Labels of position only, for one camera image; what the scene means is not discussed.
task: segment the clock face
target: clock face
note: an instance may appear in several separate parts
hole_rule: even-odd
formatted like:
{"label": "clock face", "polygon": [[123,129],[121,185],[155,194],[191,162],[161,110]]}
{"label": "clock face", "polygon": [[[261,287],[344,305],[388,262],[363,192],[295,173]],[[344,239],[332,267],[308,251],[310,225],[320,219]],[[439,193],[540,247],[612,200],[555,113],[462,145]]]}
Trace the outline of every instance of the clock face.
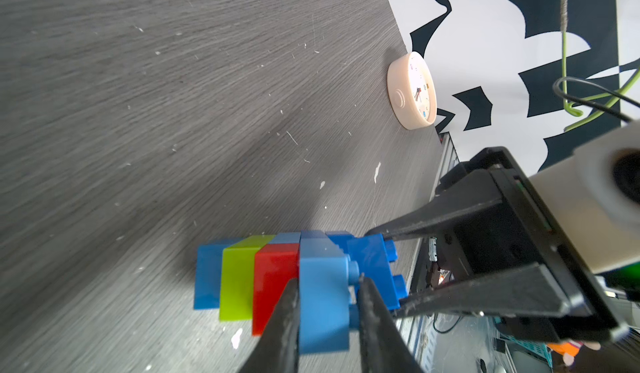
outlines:
{"label": "clock face", "polygon": [[429,115],[429,87],[420,68],[422,64],[424,64],[422,57],[412,53],[409,57],[409,85],[418,112],[424,119],[427,119]]}

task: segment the beige clock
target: beige clock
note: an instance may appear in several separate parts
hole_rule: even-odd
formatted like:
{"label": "beige clock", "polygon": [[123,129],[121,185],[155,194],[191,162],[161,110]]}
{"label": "beige clock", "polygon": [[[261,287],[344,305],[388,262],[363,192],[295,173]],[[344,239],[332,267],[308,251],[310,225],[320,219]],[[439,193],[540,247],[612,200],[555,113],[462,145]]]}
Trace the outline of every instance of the beige clock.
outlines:
{"label": "beige clock", "polygon": [[411,52],[389,65],[387,90],[394,113],[405,129],[427,127],[436,121],[436,91],[419,53]]}

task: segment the lego brick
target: lego brick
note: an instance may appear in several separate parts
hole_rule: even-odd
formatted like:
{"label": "lego brick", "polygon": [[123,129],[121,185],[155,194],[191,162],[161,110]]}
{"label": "lego brick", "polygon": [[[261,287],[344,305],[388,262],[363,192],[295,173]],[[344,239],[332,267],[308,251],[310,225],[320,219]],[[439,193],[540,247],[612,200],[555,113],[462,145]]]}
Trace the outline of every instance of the lego brick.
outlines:
{"label": "lego brick", "polygon": [[388,248],[385,245],[381,234],[347,241],[351,260],[358,263],[361,273],[373,280],[385,305],[393,310],[400,307],[399,295],[406,293],[406,286],[402,276],[393,276],[391,273]]}
{"label": "lego brick", "polygon": [[340,247],[342,252],[349,253],[349,250],[347,249],[347,241],[353,238],[353,234],[345,231],[326,232],[325,234],[331,241],[333,241],[334,244]]}
{"label": "lego brick", "polygon": [[270,244],[299,244],[300,233],[280,233],[269,241]]}
{"label": "lego brick", "polygon": [[298,278],[299,247],[299,244],[274,244],[271,241],[255,254],[253,335],[262,335],[284,287],[292,278]]}
{"label": "lego brick", "polygon": [[385,241],[385,250],[387,252],[387,260],[389,262],[395,262],[398,260],[398,251],[396,250],[396,244],[393,241]]}
{"label": "lego brick", "polygon": [[242,238],[223,239],[198,247],[193,309],[217,309],[220,307],[222,251],[240,240]]}
{"label": "lego brick", "polygon": [[251,319],[255,254],[274,237],[274,235],[253,235],[224,249],[220,285],[220,321]]}
{"label": "lego brick", "polygon": [[358,266],[320,231],[300,234],[300,354],[349,349],[349,285]]}

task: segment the light blue lego brick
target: light blue lego brick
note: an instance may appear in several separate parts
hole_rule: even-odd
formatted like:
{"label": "light blue lego brick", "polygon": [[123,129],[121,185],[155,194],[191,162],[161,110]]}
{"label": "light blue lego brick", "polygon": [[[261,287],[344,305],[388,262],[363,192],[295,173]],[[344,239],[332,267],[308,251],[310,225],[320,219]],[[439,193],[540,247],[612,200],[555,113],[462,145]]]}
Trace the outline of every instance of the light blue lego brick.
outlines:
{"label": "light blue lego brick", "polygon": [[280,233],[276,235],[270,244],[299,244],[300,233]]}
{"label": "light blue lego brick", "polygon": [[342,252],[349,253],[349,250],[347,249],[347,241],[353,238],[353,234],[345,231],[326,232],[325,234],[331,241],[333,241],[334,244],[340,247]]}
{"label": "light blue lego brick", "polygon": [[349,256],[358,263],[360,272],[373,280],[389,310],[398,309],[396,282],[388,262],[387,247],[381,234],[347,241]]}
{"label": "light blue lego brick", "polygon": [[300,354],[349,349],[349,281],[357,282],[357,270],[324,233],[300,234]]}
{"label": "light blue lego brick", "polygon": [[217,309],[220,307],[222,252],[240,240],[242,238],[230,238],[198,247],[193,309]]}

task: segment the black and white patterned backdrop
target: black and white patterned backdrop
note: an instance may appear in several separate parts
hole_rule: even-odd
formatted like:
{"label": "black and white patterned backdrop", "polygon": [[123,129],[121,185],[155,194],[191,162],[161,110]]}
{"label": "black and white patterned backdrop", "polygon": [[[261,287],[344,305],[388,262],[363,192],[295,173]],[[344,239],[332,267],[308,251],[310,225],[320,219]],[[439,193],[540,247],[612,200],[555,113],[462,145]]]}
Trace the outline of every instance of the black and white patterned backdrop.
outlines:
{"label": "black and white patterned backdrop", "polygon": [[[607,114],[576,129],[551,85],[561,76],[560,0],[389,0],[407,46],[436,87],[438,132],[460,160],[507,146],[526,174],[620,126]],[[568,0],[568,75],[618,89],[640,65],[640,0]],[[639,85],[627,94],[640,98]],[[588,88],[569,85],[578,96]],[[640,118],[626,102],[613,108]]]}

